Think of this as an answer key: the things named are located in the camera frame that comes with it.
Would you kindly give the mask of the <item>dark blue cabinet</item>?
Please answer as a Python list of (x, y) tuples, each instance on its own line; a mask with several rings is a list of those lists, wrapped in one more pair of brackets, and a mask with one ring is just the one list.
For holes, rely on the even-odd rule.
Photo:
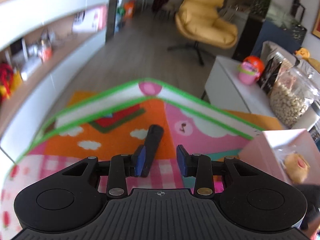
[(289, 52), (298, 50), (307, 29), (271, 0), (253, 0), (232, 59), (260, 56), (263, 43), (271, 41)]

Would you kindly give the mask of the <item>glass jar of nuts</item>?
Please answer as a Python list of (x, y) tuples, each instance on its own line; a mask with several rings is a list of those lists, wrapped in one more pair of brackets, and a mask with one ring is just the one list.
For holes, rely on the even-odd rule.
[(301, 70), (292, 67), (278, 75), (270, 94), (275, 116), (292, 128), (319, 97), (316, 84)]

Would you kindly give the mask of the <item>colourful cartoon play mat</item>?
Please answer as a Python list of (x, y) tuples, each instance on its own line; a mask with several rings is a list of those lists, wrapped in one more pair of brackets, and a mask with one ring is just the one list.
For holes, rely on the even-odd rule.
[(1, 239), (21, 231), (14, 213), (17, 194), (86, 157), (100, 161), (132, 154), (152, 125), (163, 128), (146, 178), (129, 178), (129, 188), (194, 187), (178, 170), (176, 147), (213, 160), (236, 155), (267, 128), (262, 117), (242, 110), (223, 111), (162, 81), (142, 79), (99, 94), (76, 93), (72, 103), (43, 125), (1, 187)]

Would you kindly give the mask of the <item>white wall shelf unit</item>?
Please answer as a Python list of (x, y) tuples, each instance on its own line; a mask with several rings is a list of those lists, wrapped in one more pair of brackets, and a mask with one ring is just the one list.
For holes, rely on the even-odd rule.
[(14, 74), (1, 104), (1, 154), (29, 148), (67, 85), (103, 47), (109, 0), (7, 0), (1, 3), (1, 61)]

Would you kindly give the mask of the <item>yellow plush toy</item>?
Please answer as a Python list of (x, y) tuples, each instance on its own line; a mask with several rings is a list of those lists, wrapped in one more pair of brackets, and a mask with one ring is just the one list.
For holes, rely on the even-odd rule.
[(287, 176), (294, 184), (301, 184), (308, 177), (310, 165), (297, 152), (290, 153), (285, 157), (284, 166)]

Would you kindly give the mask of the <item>yellow lounge chair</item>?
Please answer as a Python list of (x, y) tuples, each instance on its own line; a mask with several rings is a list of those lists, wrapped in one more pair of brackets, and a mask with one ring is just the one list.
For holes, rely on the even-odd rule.
[(201, 54), (213, 55), (200, 48), (200, 43), (221, 49), (232, 48), (238, 40), (238, 28), (219, 16), (218, 10), (223, 4), (224, 0), (183, 0), (175, 14), (175, 23), (180, 34), (193, 43), (170, 46), (167, 50), (192, 49), (197, 53), (199, 64), (204, 66)]

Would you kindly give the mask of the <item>pink cardboard box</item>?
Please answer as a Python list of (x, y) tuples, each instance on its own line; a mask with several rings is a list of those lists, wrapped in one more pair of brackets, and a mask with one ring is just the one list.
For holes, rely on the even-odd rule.
[(238, 154), (240, 160), (288, 184), (285, 157), (293, 152), (301, 154), (309, 163), (308, 177), (303, 184), (319, 184), (319, 150), (306, 129), (263, 131)]

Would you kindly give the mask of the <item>orange round toy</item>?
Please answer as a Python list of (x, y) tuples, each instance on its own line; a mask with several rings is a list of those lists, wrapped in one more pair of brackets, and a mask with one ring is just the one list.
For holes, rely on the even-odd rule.
[(250, 55), (244, 59), (244, 62), (247, 62), (252, 65), (252, 68), (258, 72), (258, 78), (261, 76), (265, 69), (265, 64), (257, 56)]

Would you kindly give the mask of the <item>pink toy bucket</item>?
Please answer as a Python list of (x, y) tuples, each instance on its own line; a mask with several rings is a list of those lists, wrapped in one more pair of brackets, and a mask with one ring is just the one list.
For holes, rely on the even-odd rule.
[(238, 78), (239, 80), (246, 84), (252, 85), (259, 79), (259, 70), (253, 64), (248, 62), (243, 62), (238, 67)]

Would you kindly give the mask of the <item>black rectangular object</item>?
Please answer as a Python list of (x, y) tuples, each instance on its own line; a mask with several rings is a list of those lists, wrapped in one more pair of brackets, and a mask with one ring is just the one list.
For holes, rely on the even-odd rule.
[(152, 163), (159, 148), (159, 144), (163, 137), (164, 129), (159, 125), (151, 125), (148, 129), (145, 146), (145, 163), (141, 172), (141, 177), (145, 178), (149, 175)]

